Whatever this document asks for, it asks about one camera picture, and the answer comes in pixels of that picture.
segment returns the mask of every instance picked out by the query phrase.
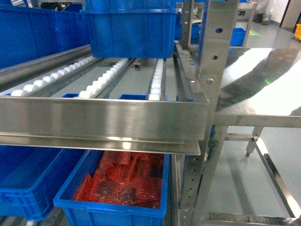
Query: perforated metal upright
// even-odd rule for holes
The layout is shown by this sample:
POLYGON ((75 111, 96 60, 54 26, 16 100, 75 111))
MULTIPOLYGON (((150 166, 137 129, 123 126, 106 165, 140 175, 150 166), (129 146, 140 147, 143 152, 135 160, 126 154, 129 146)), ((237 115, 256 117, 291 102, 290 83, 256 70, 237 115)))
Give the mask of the perforated metal upright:
MULTIPOLYGON (((207 117, 205 139, 200 141, 200 156, 173 156, 173 188, 174 205, 178 207, 173 213, 176 215, 173 225, 191 225, 194 209, 197 202, 205 201, 212 181, 217 161, 207 162, 210 147, 210 131, 213 125, 214 113, 217 105, 218 94, 221 86, 223 71, 226 65, 228 49, 234 24, 237 19, 238 0, 214 1, 207 0, 204 6, 204 17, 201 29, 201 38, 198 51, 197 69, 194 78, 198 79, 205 96, 210 101, 210 110, 207 117)), ((183 3, 182 34, 188 34, 191 24, 189 16, 193 10, 193 2, 183 3)), ((187 41, 181 42, 183 49, 187 48, 187 41)), ((186 55, 189 53, 177 48, 182 65, 186 64, 186 55)))

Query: reflective metal surface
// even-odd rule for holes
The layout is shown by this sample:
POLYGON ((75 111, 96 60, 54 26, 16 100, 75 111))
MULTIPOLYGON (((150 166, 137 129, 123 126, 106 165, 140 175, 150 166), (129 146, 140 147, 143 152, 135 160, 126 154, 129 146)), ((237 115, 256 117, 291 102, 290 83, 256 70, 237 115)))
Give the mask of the reflective metal surface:
POLYGON ((200 219, 203 223, 220 225, 277 225, 277 226, 301 226, 301 220, 296 218, 277 218, 265 216, 253 216, 247 214, 209 213, 207 217, 200 219))
POLYGON ((207 104, 0 97, 0 135, 201 140, 207 104))
POLYGON ((263 142, 263 140, 259 137, 255 138, 255 148, 271 178, 274 183, 275 188, 287 210, 290 217, 299 218, 301 217, 301 208, 299 207, 296 200, 293 198, 288 186, 282 179, 279 174, 276 166, 274 165, 271 157, 269 156, 269 152, 263 142))
POLYGON ((300 71, 295 49, 231 49, 215 124, 301 127, 300 71))

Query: wall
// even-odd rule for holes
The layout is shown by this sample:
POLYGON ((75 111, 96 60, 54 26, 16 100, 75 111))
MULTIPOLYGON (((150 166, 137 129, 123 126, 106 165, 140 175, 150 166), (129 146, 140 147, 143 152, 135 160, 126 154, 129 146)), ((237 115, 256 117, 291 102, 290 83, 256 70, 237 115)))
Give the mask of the wall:
POLYGON ((294 28, 301 12, 301 1, 291 0, 281 27, 294 28))
POLYGON ((281 23, 288 0, 274 0, 272 7, 272 20, 281 23))
POLYGON ((265 7, 267 13, 269 13, 273 9, 274 1, 275 0, 268 0, 267 5, 265 7))

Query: storage rack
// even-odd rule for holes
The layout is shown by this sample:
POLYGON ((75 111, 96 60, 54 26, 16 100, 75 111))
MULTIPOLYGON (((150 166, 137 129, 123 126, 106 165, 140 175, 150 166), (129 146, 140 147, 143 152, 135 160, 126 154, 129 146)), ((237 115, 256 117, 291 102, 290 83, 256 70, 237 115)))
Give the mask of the storage rack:
MULTIPOLYGON (((74 71, 67 79, 61 79, 56 84, 45 87, 40 93, 31 94, 32 97, 39 98, 0 97, 1 106, 5 106, 0 109, 0 121, 3 122, 0 124, 1 144, 67 146, 71 148, 77 147, 122 151, 124 150, 122 148, 122 139, 108 139, 108 134, 105 134, 104 131, 90 130, 83 124, 82 127, 85 128, 87 132, 98 138, 87 139, 87 137, 77 134, 72 125, 65 123, 65 119, 69 117, 74 120, 80 119, 71 115, 70 109, 74 110, 74 104, 78 104, 79 107, 76 108, 78 111, 85 109, 84 105, 88 105, 96 109, 98 113, 102 112, 101 108, 103 106, 110 109, 110 105, 113 103, 119 109, 118 112, 126 111, 127 113, 131 113, 133 110, 136 111, 139 106, 143 105, 143 110, 141 112, 135 112, 135 121, 131 120, 130 115, 124 116, 121 114, 115 117, 115 114, 112 111, 108 115, 101 114, 101 117, 103 118, 101 122, 98 122, 99 118, 94 114, 94 111, 90 111, 88 120, 90 123, 102 123, 101 125, 106 128, 110 128, 108 124, 109 120, 123 122, 129 127, 133 124, 135 124, 136 127, 137 121, 146 121, 150 130, 156 127, 158 128, 158 131, 166 129, 164 122, 168 120, 169 109, 170 106, 172 106, 175 110, 181 112, 182 116, 185 116, 185 120, 175 120, 176 129, 167 128, 163 135, 158 135, 155 130, 153 130, 153 133, 143 134, 141 137, 140 135, 142 133, 136 133, 136 130, 125 132, 122 129, 112 129, 112 132, 110 133, 110 137, 126 136, 135 138, 131 141, 133 144, 132 146, 135 147, 133 150, 148 152, 149 150, 143 148, 145 147, 144 145, 149 144, 149 147, 151 147, 155 153, 173 153, 171 168, 172 176, 170 181, 170 214, 166 216, 166 225, 186 226, 199 225, 201 223, 229 225, 300 225, 298 217, 301 214, 301 209, 279 175, 275 165, 269 157, 264 142, 260 138, 263 127, 301 128, 300 108, 291 113, 283 113, 282 111, 276 110, 264 113, 264 107, 260 105, 257 105, 257 107, 251 105, 252 101, 256 101, 252 99, 254 98, 253 95, 249 97, 236 95, 239 93, 239 89, 234 90, 237 93, 234 93, 231 98, 226 98, 226 101, 224 102, 221 102, 221 99, 220 101, 218 99, 221 87, 225 87, 224 83, 229 85, 233 82, 234 85, 239 86, 240 89, 246 90, 247 87, 245 84, 248 84, 250 80, 254 82, 254 77, 261 74, 261 72, 268 72, 269 75, 273 77, 273 80, 281 77, 282 79, 289 81, 291 76, 296 75, 296 72, 300 71, 301 54, 297 50, 268 49, 268 52, 265 50, 266 59, 263 58, 262 60, 257 60, 255 70, 250 70, 250 74, 244 78, 246 79, 245 81, 231 80, 231 77, 227 76, 229 67, 227 67, 225 71, 225 66, 235 67, 234 63, 237 62, 241 56, 246 55, 246 53, 250 51, 248 49, 236 49, 231 51, 228 56, 232 29, 237 18, 237 4, 238 0, 229 0, 226 2, 210 1, 207 15, 204 20, 205 29, 202 33, 203 43, 199 47, 196 66, 191 65, 189 62, 193 57, 196 57, 196 54, 192 56, 189 51, 183 50, 179 43, 175 43, 175 53, 170 60, 173 61, 177 93, 180 102, 48 98, 53 95, 53 90, 58 91, 68 86, 74 80, 90 71, 93 67, 103 66, 103 61, 101 59, 95 59, 89 64, 74 71), (222 32, 216 33, 217 29, 222 29, 222 32), (285 64, 284 71, 281 70, 283 65, 280 63, 285 64), (193 99, 194 103, 187 102, 188 99, 193 99), (239 103, 239 107, 234 106, 233 102, 239 103), (18 119, 16 114, 20 105, 27 106, 26 109, 28 109, 28 111, 32 108, 41 107, 48 116, 50 115, 52 117, 49 117, 48 120, 44 122, 45 124, 37 124, 34 120, 36 120, 37 117, 40 117, 40 115, 32 115, 32 118, 28 116, 25 123, 28 126, 16 129, 17 127, 14 127, 14 125, 18 125, 19 121, 12 121, 11 117, 14 116, 14 120, 18 119), (55 130, 55 128, 57 128, 54 126, 57 124, 55 118, 61 120, 61 125, 64 125, 67 131, 71 131, 73 137, 66 137, 62 130, 55 130), (151 118, 159 119, 159 122, 150 120, 151 118), (45 125, 53 128, 53 130, 50 130, 48 134, 39 134, 37 132, 39 131, 38 129, 41 129, 41 127, 44 127, 45 125), (213 137, 210 137, 212 125, 215 125, 215 133, 213 137), (251 135, 227 134, 228 126, 252 126, 254 127, 254 131, 251 135), (247 156, 249 156, 254 149, 257 150, 291 216, 290 218, 251 216, 244 214, 204 213, 203 207, 207 199, 224 140, 248 141, 247 156)), ((83 49, 73 51, 72 56, 74 57, 74 54, 79 53, 79 51, 82 52, 83 49)), ((262 53, 264 52, 262 49, 254 49, 253 51, 260 54, 253 54, 253 57, 248 55, 252 60, 254 60, 254 56, 262 56, 262 53)), ((66 62, 70 57, 70 55, 68 56, 62 53, 54 57, 48 57, 45 59, 45 62, 66 62)), ((129 63, 128 70, 133 62, 134 61, 131 61, 129 63)), ((35 71, 37 67, 41 67, 41 64, 31 62, 30 64, 24 64, 22 68, 15 68, 15 71, 19 71, 19 76, 25 78, 31 71, 35 71)), ((8 75, 8 73, 12 73, 12 71, 3 72, 1 75, 8 75)), ((126 77, 126 71, 121 72, 118 78, 111 83, 111 88, 108 89, 108 92, 105 93, 104 96, 108 95, 113 88, 117 86, 123 76, 126 77)), ((12 81, 4 81, 3 78, 4 77, 1 77, 0 80, 2 85, 8 84, 9 82, 12 84, 12 81)), ((263 87, 260 81, 257 81, 254 86, 254 89, 260 88, 260 90, 262 90, 263 87)), ((299 98, 296 96, 288 97, 293 100, 299 98)), ((266 99, 270 97, 266 97, 266 94, 263 93, 259 99, 261 98, 266 99)), ((274 100, 274 102, 272 101, 272 104, 277 105, 277 100, 274 100)), ((61 211, 54 208, 45 221, 46 225, 53 225, 55 222, 54 219, 57 219, 60 214, 61 211)), ((9 222, 14 222, 16 219, 2 218, 0 220, 4 225, 9 225, 9 222)), ((38 223, 27 222, 27 225, 38 225, 38 223)))
MULTIPOLYGON (((246 34, 244 43, 241 47, 232 47, 232 48, 245 48, 246 43, 249 37, 249 32, 252 27, 253 17, 255 15, 255 10, 257 8, 257 3, 255 2, 240 2, 238 4, 237 10, 250 10, 250 18, 247 20, 246 25, 246 34)), ((202 2, 195 2, 194 0, 184 2, 184 3, 177 3, 177 8, 181 8, 183 12, 182 16, 182 33, 181 33, 181 46, 183 49, 189 49, 190 40, 191 40, 191 29, 192 29, 192 18, 193 18, 193 9, 198 8, 200 10, 204 9, 204 3, 202 2)), ((243 18, 238 18, 238 22, 246 22, 243 18)))

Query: metal rail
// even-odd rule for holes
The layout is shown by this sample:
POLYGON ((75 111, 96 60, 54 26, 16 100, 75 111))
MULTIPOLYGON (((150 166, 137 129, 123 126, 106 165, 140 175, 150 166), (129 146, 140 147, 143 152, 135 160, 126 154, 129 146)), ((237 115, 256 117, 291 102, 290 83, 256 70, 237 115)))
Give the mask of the metal rail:
POLYGON ((33 79, 42 73, 55 69, 67 62, 91 54, 90 45, 0 70, 0 92, 33 79))

